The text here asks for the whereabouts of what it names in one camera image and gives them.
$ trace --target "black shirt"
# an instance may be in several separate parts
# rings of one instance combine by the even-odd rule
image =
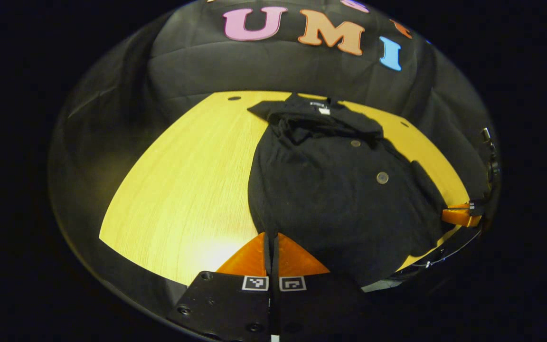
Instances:
[[[249,178],[258,232],[281,232],[330,271],[366,286],[394,273],[409,254],[435,247],[449,229],[432,180],[373,119],[296,93],[249,111],[270,124]]]

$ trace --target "orange letter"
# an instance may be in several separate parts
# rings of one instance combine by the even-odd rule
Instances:
[[[408,37],[408,39],[413,39],[413,37],[410,34],[408,34],[410,31],[407,30],[404,26],[402,26],[401,24],[398,24],[397,22],[393,21],[392,19],[390,19],[389,21],[394,23],[394,26],[396,27],[396,29],[400,33],[402,33],[404,36]]]
[[[326,15],[310,9],[302,9],[307,21],[305,23],[305,34],[299,37],[299,41],[307,45],[321,45],[322,41],[318,38],[318,33],[322,35],[326,45],[332,48],[339,39],[343,38],[339,45],[339,50],[348,52],[356,56],[362,56],[360,50],[360,35],[364,32],[364,28],[353,22],[344,21],[335,28],[328,20]]]

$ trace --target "screw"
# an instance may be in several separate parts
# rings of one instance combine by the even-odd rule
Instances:
[[[258,333],[263,330],[263,326],[258,323],[251,323],[247,326],[248,331]]]
[[[187,316],[188,314],[191,313],[191,310],[188,307],[180,307],[180,308],[177,309],[177,311],[180,314],[184,314],[185,316]]]
[[[212,273],[210,273],[210,272],[204,272],[204,273],[202,273],[201,277],[202,277],[202,279],[204,279],[205,281],[209,281],[210,279],[212,279]]]

